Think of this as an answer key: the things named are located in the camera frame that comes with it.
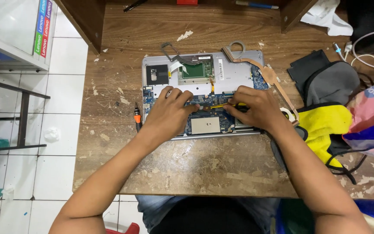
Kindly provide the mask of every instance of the blue pen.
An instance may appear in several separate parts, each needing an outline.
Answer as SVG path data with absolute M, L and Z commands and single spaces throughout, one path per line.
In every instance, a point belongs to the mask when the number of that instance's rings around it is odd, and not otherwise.
M 248 7 L 254 7 L 254 8 L 279 9 L 278 6 L 260 4 L 260 3 L 251 3 L 251 2 L 245 2 L 245 1 L 236 1 L 236 5 L 248 6 Z

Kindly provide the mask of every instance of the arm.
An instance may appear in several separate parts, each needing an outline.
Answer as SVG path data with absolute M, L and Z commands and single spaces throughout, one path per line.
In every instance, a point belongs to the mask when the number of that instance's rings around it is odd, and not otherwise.
M 297 194 L 315 216 L 316 233 L 371 233 L 353 199 L 281 113 L 271 91 L 240 86 L 229 102 L 247 104 L 247 113 L 224 108 L 243 123 L 267 130 L 278 143 Z
M 103 212 L 141 160 L 183 131 L 188 115 L 199 109 L 199 105 L 184 107 L 192 97 L 189 91 L 164 88 L 139 133 L 75 191 L 49 233 L 105 233 Z

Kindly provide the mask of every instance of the person's left hand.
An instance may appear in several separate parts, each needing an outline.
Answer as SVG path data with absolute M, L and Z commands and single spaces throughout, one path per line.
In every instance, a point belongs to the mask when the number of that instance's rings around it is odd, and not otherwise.
M 179 135 L 187 124 L 189 114 L 200 108 L 199 104 L 184 106 L 192 98 L 190 91 L 181 92 L 172 86 L 165 87 L 138 134 L 150 137 L 157 146 Z

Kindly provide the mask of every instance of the white tile floor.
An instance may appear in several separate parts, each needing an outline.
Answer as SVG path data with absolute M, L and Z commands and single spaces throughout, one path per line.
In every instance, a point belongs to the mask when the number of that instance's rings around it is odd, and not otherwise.
M 58 10 L 49 72 L 0 71 L 0 82 L 51 96 L 30 97 L 26 144 L 44 148 L 0 152 L 0 188 L 13 194 L 0 198 L 0 234 L 46 234 L 71 196 L 87 45 Z M 0 117 L 19 115 L 21 94 L 0 88 Z M 59 141 L 44 138 L 57 128 Z M 18 121 L 0 122 L 0 138 L 17 144 Z M 105 226 L 125 232 L 135 222 L 147 230 L 133 195 L 117 195 L 103 214 Z

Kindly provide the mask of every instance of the person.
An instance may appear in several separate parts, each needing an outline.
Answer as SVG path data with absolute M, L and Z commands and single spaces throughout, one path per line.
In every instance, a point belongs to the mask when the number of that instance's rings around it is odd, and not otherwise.
M 141 160 L 184 130 L 189 114 L 200 107 L 184 106 L 192 97 L 189 91 L 164 88 L 139 133 L 75 191 L 49 233 L 105 233 L 103 212 Z M 370 234 L 354 201 L 282 114 L 272 92 L 240 86 L 229 100 L 230 104 L 239 102 L 250 109 L 243 113 L 232 105 L 223 108 L 275 139 L 297 194 L 313 213 L 315 233 Z M 270 219 L 278 206 L 278 199 L 273 198 L 136 197 L 150 234 L 269 233 Z

